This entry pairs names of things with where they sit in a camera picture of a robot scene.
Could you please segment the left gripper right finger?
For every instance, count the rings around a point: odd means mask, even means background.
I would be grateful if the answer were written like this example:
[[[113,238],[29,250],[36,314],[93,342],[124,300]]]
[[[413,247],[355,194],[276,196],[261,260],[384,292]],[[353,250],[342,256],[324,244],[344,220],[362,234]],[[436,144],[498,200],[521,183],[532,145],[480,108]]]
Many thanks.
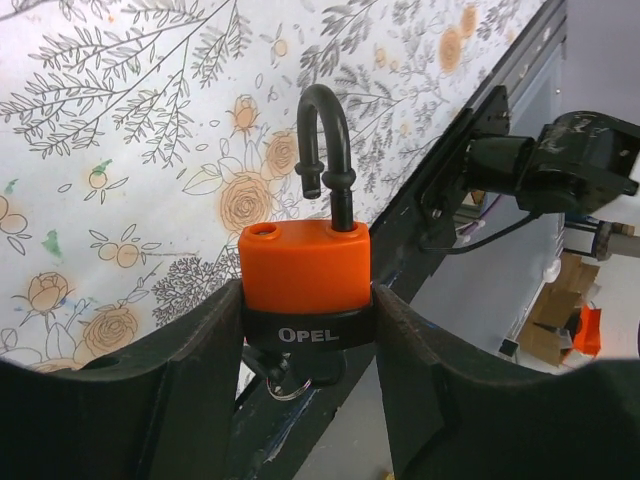
[[[376,286],[377,369],[399,479],[635,479],[639,364],[561,375],[503,360]]]

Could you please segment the orange black padlock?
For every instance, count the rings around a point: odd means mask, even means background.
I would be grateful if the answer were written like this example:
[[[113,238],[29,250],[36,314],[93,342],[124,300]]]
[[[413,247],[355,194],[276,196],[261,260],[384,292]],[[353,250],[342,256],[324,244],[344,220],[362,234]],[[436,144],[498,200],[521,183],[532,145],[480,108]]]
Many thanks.
[[[243,329],[263,351],[334,351],[375,337],[369,228],[353,214],[350,139],[343,108],[314,84],[297,108],[304,198],[330,192],[329,219],[264,222],[238,242],[244,293]]]

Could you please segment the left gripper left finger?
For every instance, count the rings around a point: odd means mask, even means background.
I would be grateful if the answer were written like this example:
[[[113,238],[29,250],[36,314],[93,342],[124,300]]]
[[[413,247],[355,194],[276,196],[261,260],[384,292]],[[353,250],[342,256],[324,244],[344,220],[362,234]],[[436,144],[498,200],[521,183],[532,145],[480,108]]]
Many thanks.
[[[231,281],[79,370],[1,365],[5,479],[220,479],[243,345]]]

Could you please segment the black-headed key bunch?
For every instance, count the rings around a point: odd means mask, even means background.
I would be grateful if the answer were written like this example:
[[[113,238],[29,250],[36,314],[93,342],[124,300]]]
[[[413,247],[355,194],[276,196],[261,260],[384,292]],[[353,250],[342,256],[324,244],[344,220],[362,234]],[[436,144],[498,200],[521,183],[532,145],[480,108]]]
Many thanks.
[[[266,383],[269,395],[276,401],[297,399],[312,389],[337,385],[346,372],[343,351],[321,353],[274,353],[245,345],[244,364]]]

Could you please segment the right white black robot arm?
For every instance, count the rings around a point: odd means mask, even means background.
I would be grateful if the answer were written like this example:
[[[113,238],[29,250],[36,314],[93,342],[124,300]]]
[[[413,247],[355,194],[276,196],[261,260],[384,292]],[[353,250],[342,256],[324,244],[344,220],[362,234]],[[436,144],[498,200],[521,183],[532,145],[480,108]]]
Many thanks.
[[[538,138],[484,136],[465,154],[468,187],[511,196],[535,214],[639,220],[639,127],[593,111],[546,124]]]

